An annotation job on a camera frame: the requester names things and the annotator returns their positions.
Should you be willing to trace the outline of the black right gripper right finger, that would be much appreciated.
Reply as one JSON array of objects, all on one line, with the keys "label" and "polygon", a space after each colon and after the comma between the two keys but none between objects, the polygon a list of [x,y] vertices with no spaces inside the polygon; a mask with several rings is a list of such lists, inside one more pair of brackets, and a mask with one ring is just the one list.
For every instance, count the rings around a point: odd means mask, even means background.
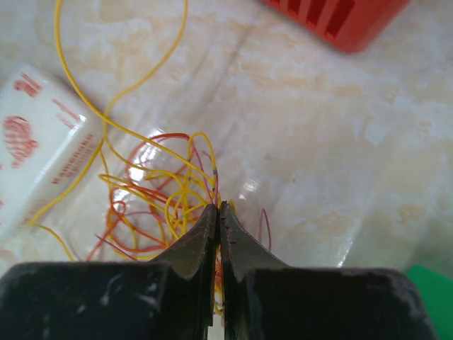
[{"label": "black right gripper right finger", "polygon": [[385,268],[296,268],[259,244],[222,203],[227,339],[436,339],[413,282]]}]

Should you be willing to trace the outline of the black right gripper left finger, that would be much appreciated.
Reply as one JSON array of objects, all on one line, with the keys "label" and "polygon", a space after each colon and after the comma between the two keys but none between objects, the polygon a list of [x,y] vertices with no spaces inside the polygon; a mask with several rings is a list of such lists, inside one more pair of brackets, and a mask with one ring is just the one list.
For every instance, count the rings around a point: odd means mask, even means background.
[{"label": "black right gripper left finger", "polygon": [[206,339],[217,208],[147,262],[30,262],[1,277],[2,339]]}]

